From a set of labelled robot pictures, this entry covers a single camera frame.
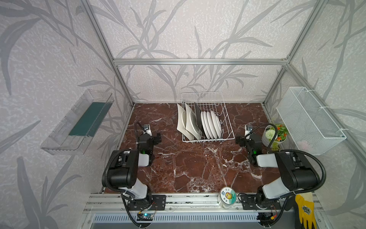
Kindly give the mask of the white square plate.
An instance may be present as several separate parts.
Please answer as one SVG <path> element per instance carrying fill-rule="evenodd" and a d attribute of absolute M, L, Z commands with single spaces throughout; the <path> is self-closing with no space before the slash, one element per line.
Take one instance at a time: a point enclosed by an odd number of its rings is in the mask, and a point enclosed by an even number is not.
<path fill-rule="evenodd" d="M 197 124 L 197 117 L 191 107 L 185 103 L 186 125 L 185 129 L 190 132 L 196 140 L 201 140 L 201 130 Z"/>
<path fill-rule="evenodd" d="M 183 107 L 179 104 L 177 104 L 177 110 L 178 110 L 178 123 L 177 123 L 177 130 L 181 132 L 185 139 L 188 141 L 191 141 L 194 139 L 193 135 L 186 130 L 186 111 L 183 109 Z"/>

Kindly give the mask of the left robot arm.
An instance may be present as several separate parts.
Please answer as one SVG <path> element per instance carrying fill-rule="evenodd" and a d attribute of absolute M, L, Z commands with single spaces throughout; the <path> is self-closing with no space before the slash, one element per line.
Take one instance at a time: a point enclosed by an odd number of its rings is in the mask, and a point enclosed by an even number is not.
<path fill-rule="evenodd" d="M 152 204 L 150 188 L 137 178 L 138 168 L 153 164 L 153 148 L 161 142 L 160 133 L 156 136 L 145 133 L 137 138 L 137 149 L 113 151 L 102 176 L 102 185 L 120 193 L 124 201 Z"/>

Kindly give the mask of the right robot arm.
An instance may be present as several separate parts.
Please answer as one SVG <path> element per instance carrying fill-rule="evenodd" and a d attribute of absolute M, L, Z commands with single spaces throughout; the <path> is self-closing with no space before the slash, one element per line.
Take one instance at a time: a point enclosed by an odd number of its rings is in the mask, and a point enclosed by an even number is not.
<path fill-rule="evenodd" d="M 310 153 L 287 149 L 263 154 L 258 148 L 259 142 L 248 136 L 238 136 L 235 143 L 246 148 L 253 166 L 279 170 L 280 178 L 258 188 L 254 199 L 258 205 L 313 192 L 322 187 L 326 181 L 327 173 L 324 165 Z"/>

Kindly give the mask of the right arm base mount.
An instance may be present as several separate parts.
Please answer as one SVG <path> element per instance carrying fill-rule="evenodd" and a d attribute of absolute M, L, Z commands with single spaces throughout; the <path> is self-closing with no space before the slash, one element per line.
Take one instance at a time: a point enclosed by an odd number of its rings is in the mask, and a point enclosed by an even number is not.
<path fill-rule="evenodd" d="M 281 210 L 279 199 L 267 199 L 262 195 L 239 193 L 238 200 L 243 210 Z"/>

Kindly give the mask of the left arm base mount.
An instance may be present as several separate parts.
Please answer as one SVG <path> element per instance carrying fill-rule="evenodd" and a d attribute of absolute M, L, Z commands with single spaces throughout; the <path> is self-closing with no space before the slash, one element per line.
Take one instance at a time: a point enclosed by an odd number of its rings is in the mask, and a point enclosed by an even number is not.
<path fill-rule="evenodd" d="M 163 211 L 166 206 L 166 195 L 152 195 L 144 199 L 128 201 L 128 210 Z"/>

